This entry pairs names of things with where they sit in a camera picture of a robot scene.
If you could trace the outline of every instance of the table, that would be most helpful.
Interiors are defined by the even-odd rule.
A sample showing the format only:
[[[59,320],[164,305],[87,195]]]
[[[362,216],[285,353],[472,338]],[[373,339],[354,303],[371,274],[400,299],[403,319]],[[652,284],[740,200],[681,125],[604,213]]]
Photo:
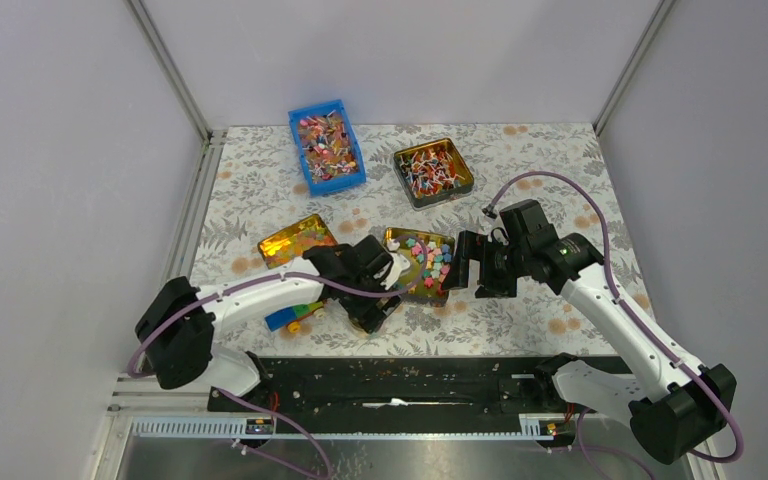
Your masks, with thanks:
[[[598,140],[589,124],[357,125],[367,182],[344,192],[311,197],[288,127],[233,127],[222,152],[191,274],[194,285],[241,279],[265,270],[260,240],[318,213],[337,240],[378,238],[387,227],[451,236],[463,229],[488,232],[481,208],[499,187],[528,170],[562,173],[581,184],[604,210],[613,267],[635,300],[649,300],[623,223]],[[392,154],[449,137],[476,178],[470,196],[414,211],[392,166]],[[578,231],[602,248],[596,215],[559,181],[526,179],[499,203],[538,200],[561,236]],[[478,278],[471,274],[473,283]],[[308,318],[297,334],[270,332],[251,319],[223,337],[229,348],[263,356],[486,356],[615,354],[593,325],[548,287],[520,280],[515,299],[473,298],[452,292],[443,308],[403,303],[373,335],[358,333],[345,311],[329,302],[324,318]]]

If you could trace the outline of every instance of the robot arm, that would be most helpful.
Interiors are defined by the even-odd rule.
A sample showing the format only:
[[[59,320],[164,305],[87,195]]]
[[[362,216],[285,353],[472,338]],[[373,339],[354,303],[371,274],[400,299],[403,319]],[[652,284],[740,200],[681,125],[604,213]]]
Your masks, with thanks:
[[[641,446],[672,463],[726,425],[711,400],[678,364],[642,332],[614,298],[601,253],[583,236],[558,238],[534,200],[500,212],[502,227],[491,235],[461,232],[452,273],[443,289],[465,288],[469,262],[480,262],[477,298],[515,297],[517,279],[530,277],[576,307],[626,362],[634,379],[610,375],[569,354],[538,368],[549,402],[577,403],[629,426]],[[619,298],[629,298],[615,285]],[[708,369],[670,338],[636,302],[627,302],[655,337],[731,408],[736,381],[723,365]]]
[[[228,284],[196,288],[185,277],[179,277],[166,283],[135,330],[140,341],[145,341],[183,307],[218,296],[215,302],[204,303],[190,311],[183,321],[163,331],[147,347],[146,357],[161,388],[175,389],[198,382],[242,396],[260,382],[261,372],[251,354],[225,348],[218,340],[245,320],[263,318],[286,307],[335,299],[359,328],[373,333],[401,303],[398,296],[359,297],[289,274],[306,274],[364,291],[385,292],[409,266],[404,258],[385,250],[370,235],[355,246],[311,248],[301,258],[247,278],[245,283],[249,286],[239,291]]]

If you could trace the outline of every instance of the metal tin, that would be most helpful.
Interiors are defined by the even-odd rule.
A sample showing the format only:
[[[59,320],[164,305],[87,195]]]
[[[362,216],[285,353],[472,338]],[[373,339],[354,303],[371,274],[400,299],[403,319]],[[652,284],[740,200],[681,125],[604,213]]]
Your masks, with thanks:
[[[337,240],[318,214],[313,214],[274,233],[257,244],[267,268],[275,268],[302,256],[317,245],[334,246]]]
[[[458,179],[459,185],[432,195],[424,195],[421,192],[414,190],[402,165],[412,165],[418,153],[430,150],[444,151],[450,156],[450,161],[454,167],[455,174],[462,177]],[[450,138],[443,138],[441,140],[435,140],[433,142],[423,143],[422,145],[399,150],[393,154],[393,168],[395,168],[396,175],[399,177],[399,180],[408,195],[408,199],[415,210],[423,210],[433,205],[465,196],[472,192],[472,189],[475,187],[475,177],[472,176],[472,172],[469,171],[466,162],[464,162],[463,157],[458,152],[458,149],[455,148],[455,144]]]
[[[438,248],[442,248],[443,245],[448,245],[449,254],[454,255],[454,252],[455,252],[454,238],[447,237],[445,235],[439,235],[437,233],[420,232],[418,230],[408,230],[404,228],[388,228],[384,232],[384,245],[386,245],[389,240],[395,240],[396,238],[399,238],[402,235],[411,235],[411,236],[417,237],[420,240],[422,240],[426,245],[428,245],[431,242],[434,242]],[[399,277],[399,284],[407,285],[419,273],[419,269],[420,269],[419,262],[417,261],[416,256],[414,256],[413,253],[411,253],[411,248],[405,245],[405,240],[402,240],[398,251],[399,253],[404,255],[404,257],[407,258],[411,263],[411,268],[407,272],[403,273],[401,277]],[[440,262],[440,263],[442,263],[443,265],[450,266],[449,262]],[[449,300],[449,292],[448,291],[441,292],[439,290],[440,283],[441,283],[440,281],[435,280],[431,287],[426,287],[423,281],[420,281],[420,283],[416,287],[414,287],[414,291],[412,293],[407,293],[405,295],[402,295],[402,298],[405,301],[422,303],[422,304],[431,305],[434,307],[442,307],[446,305],[446,302]]]

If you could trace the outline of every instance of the blue tray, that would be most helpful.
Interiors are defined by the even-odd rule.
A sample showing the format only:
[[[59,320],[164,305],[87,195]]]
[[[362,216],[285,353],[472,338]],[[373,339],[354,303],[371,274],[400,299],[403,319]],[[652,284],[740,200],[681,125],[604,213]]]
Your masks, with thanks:
[[[349,141],[351,142],[355,159],[357,160],[358,172],[352,175],[336,177],[326,182],[313,183],[313,177],[310,174],[310,169],[307,166],[307,160],[305,159],[305,153],[302,148],[302,140],[299,138],[299,121],[312,115],[328,115],[335,110],[343,117],[343,122],[346,125],[346,133],[349,135]],[[291,111],[289,115],[290,131],[293,133],[293,140],[296,141],[296,146],[299,149],[299,163],[301,164],[302,173],[305,176],[305,180],[307,180],[307,185],[310,188],[310,194],[312,196],[339,192],[340,190],[345,190],[366,181],[366,169],[363,166],[363,156],[360,152],[355,132],[352,130],[352,124],[349,122],[349,116],[346,115],[346,109],[343,107],[342,100],[334,100],[333,102],[320,103],[319,105],[314,105],[312,107],[300,108]]]

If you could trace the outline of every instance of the white wall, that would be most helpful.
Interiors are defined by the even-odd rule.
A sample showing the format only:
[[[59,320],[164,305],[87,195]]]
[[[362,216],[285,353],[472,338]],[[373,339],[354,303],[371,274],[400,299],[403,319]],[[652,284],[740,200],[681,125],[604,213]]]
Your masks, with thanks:
[[[593,121],[657,0],[146,0],[214,128]]]
[[[81,473],[198,148],[123,2],[0,2],[0,480]]]
[[[768,478],[768,1],[679,2],[602,140],[659,320],[737,376],[728,478]]]

